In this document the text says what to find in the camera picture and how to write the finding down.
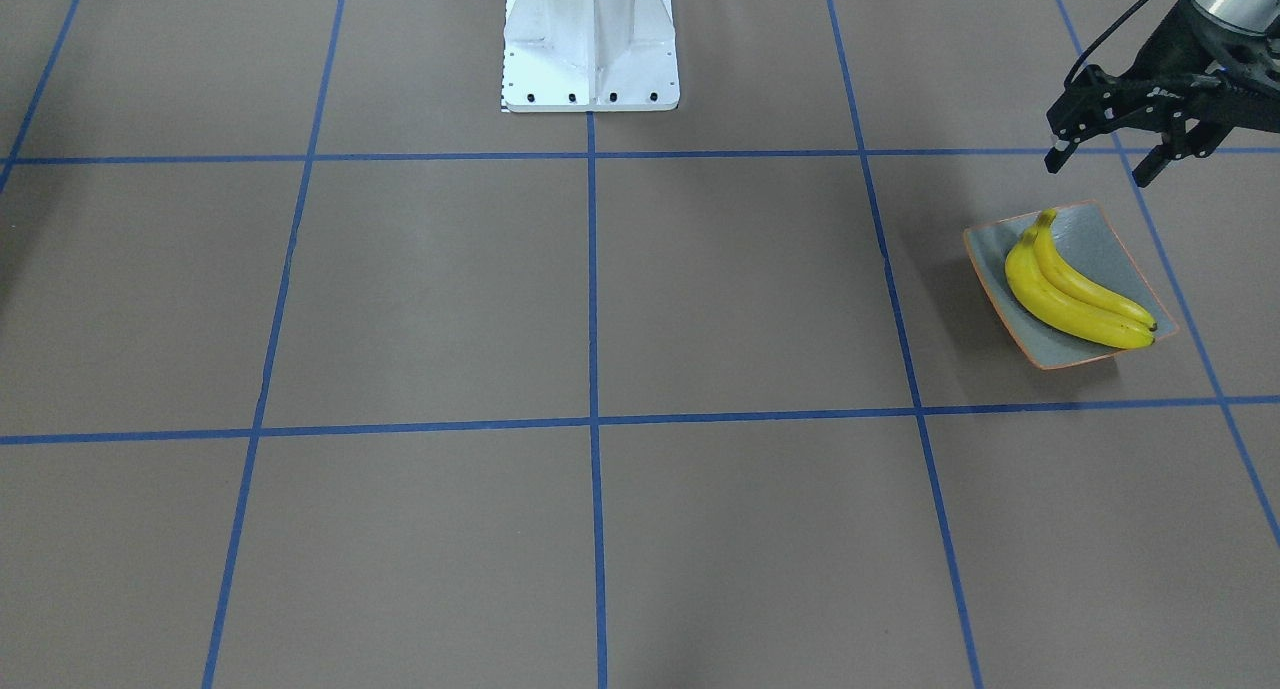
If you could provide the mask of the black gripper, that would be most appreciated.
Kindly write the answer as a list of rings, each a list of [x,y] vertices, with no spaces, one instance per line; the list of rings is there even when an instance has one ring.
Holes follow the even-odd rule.
[[[1178,0],[1138,51],[1132,79],[1088,67],[1064,88],[1046,118],[1053,145],[1044,156],[1051,174],[1085,142],[1121,129],[1146,131],[1160,142],[1133,169],[1149,187],[1174,161],[1207,159],[1234,127],[1277,133],[1277,4],[1258,27],[1224,19],[1197,0]],[[1189,78],[1213,77],[1189,93]],[[1198,111],[1187,110],[1188,100]]]

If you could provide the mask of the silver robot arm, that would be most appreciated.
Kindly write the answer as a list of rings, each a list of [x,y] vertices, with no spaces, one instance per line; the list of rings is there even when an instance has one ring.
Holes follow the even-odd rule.
[[[1279,0],[1178,0],[1111,74],[1091,55],[1151,0],[1137,0],[1080,53],[1046,111],[1056,174],[1080,145],[1121,129],[1158,143],[1132,169],[1140,188],[1172,161],[1207,159],[1235,131],[1279,131]]]

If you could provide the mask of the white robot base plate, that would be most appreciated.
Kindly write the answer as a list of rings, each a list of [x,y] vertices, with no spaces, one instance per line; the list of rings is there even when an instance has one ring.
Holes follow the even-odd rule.
[[[672,0],[506,0],[500,109],[672,111]]]

